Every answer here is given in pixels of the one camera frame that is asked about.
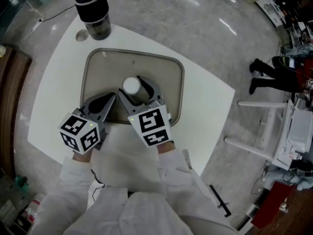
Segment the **white chair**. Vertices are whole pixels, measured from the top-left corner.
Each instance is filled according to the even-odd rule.
[[[287,136],[291,125],[291,117],[295,110],[291,100],[288,103],[247,102],[238,101],[240,106],[269,108],[268,119],[262,136],[260,148],[247,145],[225,137],[224,141],[243,150],[254,153],[271,161],[285,170],[288,170],[294,156],[290,153],[291,147],[287,143]]]

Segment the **black pants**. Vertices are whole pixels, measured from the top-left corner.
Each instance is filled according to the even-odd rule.
[[[286,66],[289,64],[289,58],[285,58]],[[301,87],[298,84],[296,73],[286,68],[283,64],[282,57],[273,57],[272,63],[275,66],[273,69],[271,66],[263,63],[262,61],[256,60],[251,66],[255,71],[263,72],[266,75],[274,79],[254,79],[254,85],[256,87],[272,87],[281,91],[299,93]]]

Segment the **white cloth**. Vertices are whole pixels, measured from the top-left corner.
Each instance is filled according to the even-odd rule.
[[[31,235],[235,235],[203,194],[182,152],[159,155],[166,195],[105,187],[87,209],[94,178],[90,163],[65,159],[55,189],[41,202]]]

